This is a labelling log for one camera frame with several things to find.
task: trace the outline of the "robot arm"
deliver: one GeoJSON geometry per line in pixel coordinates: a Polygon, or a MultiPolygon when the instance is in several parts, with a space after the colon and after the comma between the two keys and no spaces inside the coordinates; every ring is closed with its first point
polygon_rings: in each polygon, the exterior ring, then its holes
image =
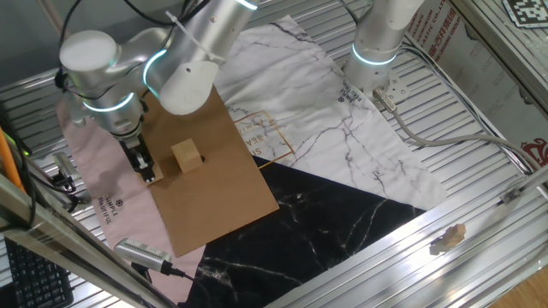
{"type": "MultiPolygon", "coordinates": [[[[87,111],[120,141],[145,181],[154,180],[154,162],[140,134],[143,109],[135,93],[148,88],[175,115],[195,112],[258,1],[211,0],[171,35],[151,28],[119,45],[106,33],[85,31],[64,42],[61,63],[87,111]]],[[[370,98],[373,89],[388,86],[390,63],[423,2],[375,0],[361,17],[344,73],[370,98]]]]}
{"type": "Polygon", "coordinates": [[[409,22],[425,0],[376,0],[361,17],[344,73],[370,99],[386,88],[390,63],[396,58],[409,22]]]}
{"type": "Polygon", "coordinates": [[[141,136],[148,88],[175,115],[196,111],[209,97],[218,66],[259,0],[212,0],[184,27],[147,29],[126,44],[84,31],[68,38],[60,60],[89,115],[120,142],[136,172],[154,181],[154,164],[141,136]]]}

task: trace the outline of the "cardboard sheet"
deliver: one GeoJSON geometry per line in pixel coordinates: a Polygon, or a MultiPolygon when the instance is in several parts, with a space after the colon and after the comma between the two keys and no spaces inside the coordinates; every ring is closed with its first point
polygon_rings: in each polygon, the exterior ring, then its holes
{"type": "Polygon", "coordinates": [[[164,173],[149,189],[177,257],[278,209],[215,89],[191,115],[168,113],[152,95],[146,102],[142,134],[164,173]],[[205,162],[183,175],[171,146],[186,139],[205,162]]]}

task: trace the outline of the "glowing blue ring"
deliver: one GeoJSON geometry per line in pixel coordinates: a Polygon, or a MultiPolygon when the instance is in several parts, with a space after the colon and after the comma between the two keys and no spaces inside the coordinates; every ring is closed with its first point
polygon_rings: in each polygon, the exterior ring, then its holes
{"type": "Polygon", "coordinates": [[[246,8],[248,9],[251,9],[251,10],[256,10],[257,9],[257,5],[253,4],[253,3],[249,3],[247,2],[246,0],[236,0],[239,4],[245,6],[246,8]]]}
{"type": "Polygon", "coordinates": [[[358,59],[360,59],[360,61],[362,61],[363,63],[367,63],[369,65],[376,65],[376,66],[379,66],[379,65],[386,65],[392,61],[394,61],[394,59],[396,59],[396,56],[394,56],[393,58],[391,58],[390,60],[388,61],[384,61],[384,62],[373,62],[373,61],[369,61],[367,59],[365,59],[364,57],[358,55],[358,51],[356,51],[354,45],[352,45],[352,50],[354,51],[354,54],[358,57],[358,59]]]}
{"type": "Polygon", "coordinates": [[[119,110],[121,107],[127,105],[129,103],[129,101],[131,100],[131,98],[134,97],[134,94],[131,92],[129,93],[129,95],[126,97],[126,99],[124,99],[121,103],[119,103],[118,105],[114,106],[114,107],[109,107],[109,108],[95,108],[95,107],[92,107],[88,104],[86,104],[86,102],[84,102],[84,105],[91,111],[95,111],[95,112],[111,112],[111,111],[114,111],[114,110],[119,110]]]}
{"type": "Polygon", "coordinates": [[[146,63],[145,65],[145,69],[143,69],[143,83],[148,86],[146,84],[146,74],[148,73],[148,69],[151,67],[152,63],[154,61],[156,61],[156,59],[160,58],[161,56],[164,55],[164,53],[166,52],[167,50],[161,50],[159,52],[156,53],[156,55],[154,56],[151,56],[151,58],[148,60],[148,62],[146,63]]]}

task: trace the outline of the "metal table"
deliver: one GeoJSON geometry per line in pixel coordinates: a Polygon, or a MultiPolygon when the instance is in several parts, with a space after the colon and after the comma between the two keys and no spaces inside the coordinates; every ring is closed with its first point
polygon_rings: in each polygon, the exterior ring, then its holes
{"type": "MultiPolygon", "coordinates": [[[[360,14],[366,1],[349,5],[360,14]]],[[[287,14],[335,61],[344,61],[354,39],[354,23],[337,2],[264,1],[249,27],[287,14]]],[[[70,157],[54,110],[54,104],[60,100],[60,93],[53,86],[54,73],[50,71],[0,90],[0,102],[14,119],[21,137],[35,150],[35,162],[49,173],[57,171],[51,158],[54,151],[65,151],[70,157]]],[[[485,130],[497,133],[485,117],[478,118],[481,123],[477,121],[424,63],[400,55],[394,73],[409,91],[409,98],[399,104],[399,111],[421,137],[449,138],[485,130]]],[[[384,115],[404,136],[395,119],[384,115]]],[[[536,256],[548,240],[548,203],[540,192],[527,196],[513,209],[495,205],[498,195],[521,176],[519,164],[505,151],[483,141],[437,148],[409,146],[450,196],[436,208],[286,294],[274,306],[482,306],[544,266],[545,253],[536,256]],[[430,256],[430,243],[456,223],[467,225],[466,239],[448,253],[430,256]],[[524,263],[527,267],[515,273],[524,263]]],[[[86,193],[83,185],[78,189],[79,193],[86,193]]],[[[91,206],[74,215],[104,241],[91,206]]],[[[74,287],[73,307],[125,305],[76,275],[70,280],[74,287]]],[[[0,286],[10,281],[2,240],[0,286]]]]}
{"type": "Polygon", "coordinates": [[[548,116],[548,28],[518,28],[502,1],[451,0],[469,29],[513,77],[526,102],[548,116]]]}

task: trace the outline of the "keyboard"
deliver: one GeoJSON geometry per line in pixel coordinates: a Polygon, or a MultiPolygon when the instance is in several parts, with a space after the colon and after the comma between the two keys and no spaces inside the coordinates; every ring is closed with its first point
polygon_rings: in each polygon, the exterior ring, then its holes
{"type": "Polygon", "coordinates": [[[18,308],[61,308],[72,304],[67,270],[5,240],[18,308]]]}

